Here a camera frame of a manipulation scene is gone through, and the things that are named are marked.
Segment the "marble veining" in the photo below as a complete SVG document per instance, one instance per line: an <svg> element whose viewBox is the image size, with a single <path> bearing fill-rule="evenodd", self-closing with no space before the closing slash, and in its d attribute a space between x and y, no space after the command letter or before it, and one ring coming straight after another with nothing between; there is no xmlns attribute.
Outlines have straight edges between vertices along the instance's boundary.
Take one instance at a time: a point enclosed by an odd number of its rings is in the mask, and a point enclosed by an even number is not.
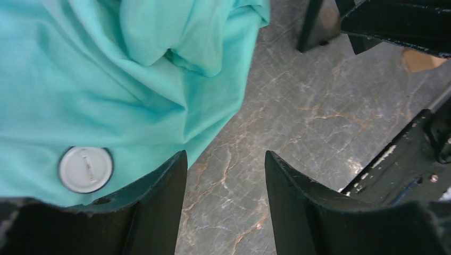
<svg viewBox="0 0 451 255"><path fill-rule="evenodd" d="M264 154L339 190L451 80L451 61L410 73L402 48L354 55L341 35L294 50L306 1L272 1L246 98L188 173L176 254L276 254Z"/></svg>

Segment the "turquoise shirt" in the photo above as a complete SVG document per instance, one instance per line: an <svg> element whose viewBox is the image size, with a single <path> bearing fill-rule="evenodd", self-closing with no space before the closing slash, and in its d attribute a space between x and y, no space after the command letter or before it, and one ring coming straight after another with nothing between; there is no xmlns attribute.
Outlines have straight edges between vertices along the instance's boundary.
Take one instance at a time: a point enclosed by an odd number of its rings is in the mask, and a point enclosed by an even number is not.
<svg viewBox="0 0 451 255"><path fill-rule="evenodd" d="M243 101L267 0L1 0L0 197L88 204L186 150ZM106 186L68 190L73 146L107 148Z"/></svg>

